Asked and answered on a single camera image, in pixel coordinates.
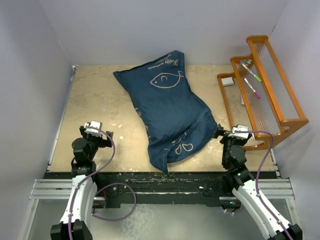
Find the blue fish-print pillowcase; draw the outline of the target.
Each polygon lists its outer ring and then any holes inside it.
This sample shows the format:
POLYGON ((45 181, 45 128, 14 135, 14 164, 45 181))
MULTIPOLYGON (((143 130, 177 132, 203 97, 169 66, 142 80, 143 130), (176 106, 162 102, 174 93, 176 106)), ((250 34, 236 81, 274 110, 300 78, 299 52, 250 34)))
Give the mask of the blue fish-print pillowcase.
POLYGON ((168 164, 197 153, 213 138, 218 124, 211 109, 191 90, 184 53, 174 50, 113 75, 144 123, 153 167, 168 172, 168 164))

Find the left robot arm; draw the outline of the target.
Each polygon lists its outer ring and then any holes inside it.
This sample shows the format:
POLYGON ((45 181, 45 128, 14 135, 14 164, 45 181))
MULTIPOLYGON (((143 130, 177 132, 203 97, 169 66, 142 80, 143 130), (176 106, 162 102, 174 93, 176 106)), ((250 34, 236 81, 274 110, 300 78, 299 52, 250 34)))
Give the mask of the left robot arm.
POLYGON ((104 132, 102 123, 86 122, 79 128, 81 137, 71 146, 71 193, 66 209, 58 224, 52 225, 52 240, 92 240, 90 215, 94 196, 103 191, 103 184, 98 179, 98 170, 94 157, 99 148, 113 148, 112 132, 104 132))

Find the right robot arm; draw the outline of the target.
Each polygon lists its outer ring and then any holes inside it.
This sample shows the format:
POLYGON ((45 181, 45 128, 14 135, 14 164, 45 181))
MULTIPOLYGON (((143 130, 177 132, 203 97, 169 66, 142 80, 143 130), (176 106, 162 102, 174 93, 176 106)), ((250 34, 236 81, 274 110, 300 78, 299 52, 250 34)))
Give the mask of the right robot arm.
POLYGON ((301 240, 303 231, 298 224, 291 224, 283 217, 264 195, 259 187, 261 168, 274 145, 274 136, 265 130, 249 130, 238 124, 232 130, 218 125, 213 138, 222 137, 221 164, 226 170, 222 190, 228 196, 235 196, 258 226, 265 240, 301 240), (253 134, 261 133, 271 137, 269 148, 263 157, 256 176, 246 167, 246 150, 243 146, 253 134))

